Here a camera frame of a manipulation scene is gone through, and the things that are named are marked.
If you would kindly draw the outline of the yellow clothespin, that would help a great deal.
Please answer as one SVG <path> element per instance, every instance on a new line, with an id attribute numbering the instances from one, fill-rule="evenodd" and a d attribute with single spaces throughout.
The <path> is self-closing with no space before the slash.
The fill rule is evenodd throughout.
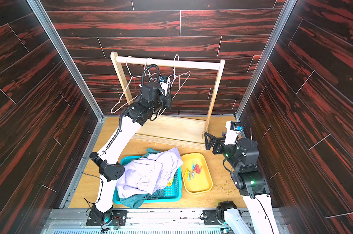
<path id="1" fill-rule="evenodd" d="M 184 176 L 188 177 L 190 174 L 190 169 L 186 169 L 185 173 L 184 173 Z"/>

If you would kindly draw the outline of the lilac shorts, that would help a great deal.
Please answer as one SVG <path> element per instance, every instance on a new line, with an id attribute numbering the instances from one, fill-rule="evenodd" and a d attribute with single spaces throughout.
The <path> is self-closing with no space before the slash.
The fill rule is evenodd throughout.
<path id="1" fill-rule="evenodd" d="M 164 189 L 183 164 L 179 150 L 159 152 L 147 149 L 147 155 L 124 166 L 125 172 L 117 180 L 116 189 L 121 199 L 133 195 L 153 194 Z"/>

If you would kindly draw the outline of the green shorts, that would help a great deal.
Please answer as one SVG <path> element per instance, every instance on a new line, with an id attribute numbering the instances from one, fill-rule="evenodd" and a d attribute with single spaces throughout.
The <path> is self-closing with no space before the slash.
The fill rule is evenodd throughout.
<path id="1" fill-rule="evenodd" d="M 157 199 L 167 186 L 168 173 L 164 171 L 163 152 L 149 151 L 145 157 L 125 165 L 125 172 L 116 189 L 121 203 L 129 208 L 139 208 L 145 200 Z"/>

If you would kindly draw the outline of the blue wire hanger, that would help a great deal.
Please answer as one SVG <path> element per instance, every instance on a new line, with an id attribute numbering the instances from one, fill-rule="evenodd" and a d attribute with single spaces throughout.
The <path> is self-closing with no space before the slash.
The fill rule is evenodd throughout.
<path id="1" fill-rule="evenodd" d="M 152 74 L 150 72 L 150 69 L 148 69 L 147 72 L 148 72 L 149 82 L 151 82 L 153 80 L 153 77 L 152 77 Z M 156 114 L 156 117 L 153 119 L 153 121 L 159 117 L 159 113 L 160 112 L 161 112 L 161 109 L 158 111 L 158 113 Z"/>

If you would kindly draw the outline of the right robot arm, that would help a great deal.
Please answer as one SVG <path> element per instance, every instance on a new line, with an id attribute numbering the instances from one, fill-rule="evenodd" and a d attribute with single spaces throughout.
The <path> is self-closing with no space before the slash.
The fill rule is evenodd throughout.
<path id="1" fill-rule="evenodd" d="M 217 220 L 228 225 L 235 234 L 277 234 L 279 233 L 272 210 L 270 189 L 259 170 L 258 143 L 251 138 L 231 137 L 224 134 L 215 137 L 204 134 L 207 150 L 215 155 L 223 155 L 223 163 L 229 163 L 235 187 L 242 196 L 252 223 L 252 228 L 244 223 L 242 214 L 232 201 L 220 202 L 217 207 Z"/>

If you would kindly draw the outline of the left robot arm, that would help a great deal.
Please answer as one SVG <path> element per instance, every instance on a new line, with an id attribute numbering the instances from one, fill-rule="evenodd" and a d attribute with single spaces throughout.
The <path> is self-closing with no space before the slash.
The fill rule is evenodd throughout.
<path id="1" fill-rule="evenodd" d="M 112 222 L 116 184 L 125 172 L 125 168 L 118 162 L 119 156 L 147 120 L 153 121 L 153 115 L 169 110 L 172 105 L 170 78 L 161 75 L 159 67 L 155 64 L 147 66 L 144 71 L 152 68 L 156 69 L 156 80 L 145 82 L 145 74 L 142 74 L 139 96 L 121 112 L 119 126 L 105 145 L 98 152 L 90 154 L 90 159 L 99 167 L 100 174 L 100 191 L 90 214 L 101 225 L 107 226 Z"/>

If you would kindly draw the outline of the wooden clothes rack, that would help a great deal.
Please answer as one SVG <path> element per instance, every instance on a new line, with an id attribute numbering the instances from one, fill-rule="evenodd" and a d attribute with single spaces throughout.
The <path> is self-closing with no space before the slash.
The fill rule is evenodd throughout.
<path id="1" fill-rule="evenodd" d="M 179 67 L 188 69 L 216 70 L 217 76 L 209 105 L 206 121 L 193 120 L 171 116 L 160 116 L 155 121 L 147 121 L 132 137 L 134 140 L 163 143 L 178 147 L 189 147 L 199 150 L 205 149 L 204 133 L 208 126 L 219 89 L 225 61 L 219 63 L 198 61 L 173 61 L 165 59 L 134 58 L 139 65 L 155 64 L 164 67 Z"/>

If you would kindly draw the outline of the yellow plastic tray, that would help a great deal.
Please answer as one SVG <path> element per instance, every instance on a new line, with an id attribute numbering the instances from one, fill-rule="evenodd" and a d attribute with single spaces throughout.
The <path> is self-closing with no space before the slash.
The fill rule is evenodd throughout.
<path id="1" fill-rule="evenodd" d="M 200 153 L 185 154 L 181 157 L 183 164 L 181 166 L 182 178 L 186 191 L 189 194 L 201 194 L 208 192 L 213 187 L 212 178 L 205 160 L 205 157 Z M 200 174 L 195 174 L 194 178 L 188 180 L 188 177 L 184 176 L 186 169 L 190 169 L 192 172 L 192 162 L 202 167 Z"/>

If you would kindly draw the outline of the turquoise plastic basket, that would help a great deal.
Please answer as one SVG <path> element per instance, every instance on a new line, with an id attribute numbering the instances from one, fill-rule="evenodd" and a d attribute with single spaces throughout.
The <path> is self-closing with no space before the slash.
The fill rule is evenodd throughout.
<path id="1" fill-rule="evenodd" d="M 120 163 L 124 166 L 130 163 L 131 161 L 138 160 L 139 158 L 141 158 L 141 156 L 124 157 Z M 176 171 L 171 186 L 165 187 L 162 191 L 163 191 L 163 196 L 160 196 L 158 199 L 145 200 L 144 203 L 162 203 L 162 202 L 179 201 L 182 197 L 181 167 L 179 167 L 178 170 Z M 122 205 L 119 199 L 117 189 L 115 190 L 115 193 L 114 193 L 113 202 L 117 205 Z"/>

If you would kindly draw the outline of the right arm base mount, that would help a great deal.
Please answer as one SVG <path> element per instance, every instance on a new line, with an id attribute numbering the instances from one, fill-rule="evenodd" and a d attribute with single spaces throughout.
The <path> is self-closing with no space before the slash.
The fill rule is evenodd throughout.
<path id="1" fill-rule="evenodd" d="M 224 225 L 233 227 L 239 222 L 240 213 L 237 209 L 218 209 L 204 210 L 200 215 L 200 219 L 205 225 Z"/>

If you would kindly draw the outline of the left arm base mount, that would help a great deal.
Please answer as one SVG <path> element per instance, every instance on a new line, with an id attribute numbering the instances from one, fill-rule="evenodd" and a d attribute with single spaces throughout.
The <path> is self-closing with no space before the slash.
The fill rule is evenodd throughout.
<path id="1" fill-rule="evenodd" d="M 127 210 L 109 210 L 102 213 L 94 209 L 89 213 L 86 226 L 124 226 L 127 214 Z"/>

